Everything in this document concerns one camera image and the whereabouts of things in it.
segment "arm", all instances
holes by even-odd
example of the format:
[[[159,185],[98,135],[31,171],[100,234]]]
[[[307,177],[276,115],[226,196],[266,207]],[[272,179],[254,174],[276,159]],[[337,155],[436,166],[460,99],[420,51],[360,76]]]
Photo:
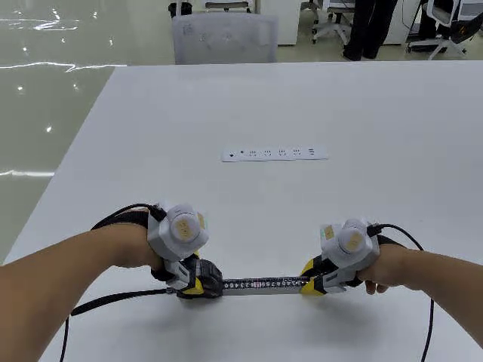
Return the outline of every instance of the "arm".
[[[145,228],[109,225],[0,267],[0,360],[38,360],[88,286],[114,265],[162,266]]]
[[[358,277],[366,281],[369,294],[397,285],[422,290],[483,347],[483,265],[383,245],[377,261]]]

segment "measuring tape blade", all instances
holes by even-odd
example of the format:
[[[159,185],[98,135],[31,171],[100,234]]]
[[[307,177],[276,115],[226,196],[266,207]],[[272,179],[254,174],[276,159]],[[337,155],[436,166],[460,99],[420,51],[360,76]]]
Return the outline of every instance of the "measuring tape blade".
[[[309,281],[309,277],[223,279],[223,295],[297,294]]]

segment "table surface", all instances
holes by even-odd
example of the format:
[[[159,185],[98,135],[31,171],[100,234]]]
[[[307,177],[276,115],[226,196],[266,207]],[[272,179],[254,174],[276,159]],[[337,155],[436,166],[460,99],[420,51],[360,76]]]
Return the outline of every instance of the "table surface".
[[[202,255],[226,278],[296,275],[318,227],[391,222],[428,250],[483,262],[482,62],[117,69],[7,261],[136,201],[208,212]],[[328,161],[222,163],[227,146],[323,144]],[[407,241],[397,235],[396,240]],[[112,268],[81,302],[159,287]],[[429,300],[393,288],[323,298],[150,296],[71,321],[66,360],[419,360]],[[57,360],[59,332],[42,360]],[[440,308],[428,361],[481,360]]]

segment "forearm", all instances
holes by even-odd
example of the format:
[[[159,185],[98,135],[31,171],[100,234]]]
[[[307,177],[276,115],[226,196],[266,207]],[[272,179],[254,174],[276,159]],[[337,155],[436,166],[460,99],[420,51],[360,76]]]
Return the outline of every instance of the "forearm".
[[[0,360],[37,360],[87,287],[146,230],[117,225],[77,235],[0,268]]]
[[[414,251],[405,269],[405,285],[428,294],[483,347],[483,265]]]

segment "hand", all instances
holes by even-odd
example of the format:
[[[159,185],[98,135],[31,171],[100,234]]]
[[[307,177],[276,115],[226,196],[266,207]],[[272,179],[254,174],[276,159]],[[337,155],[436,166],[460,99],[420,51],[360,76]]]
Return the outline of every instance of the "hand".
[[[381,245],[380,255],[369,268],[357,273],[357,277],[365,281],[368,294],[384,293],[389,287],[405,283],[405,268],[408,257],[414,250],[398,245]]]

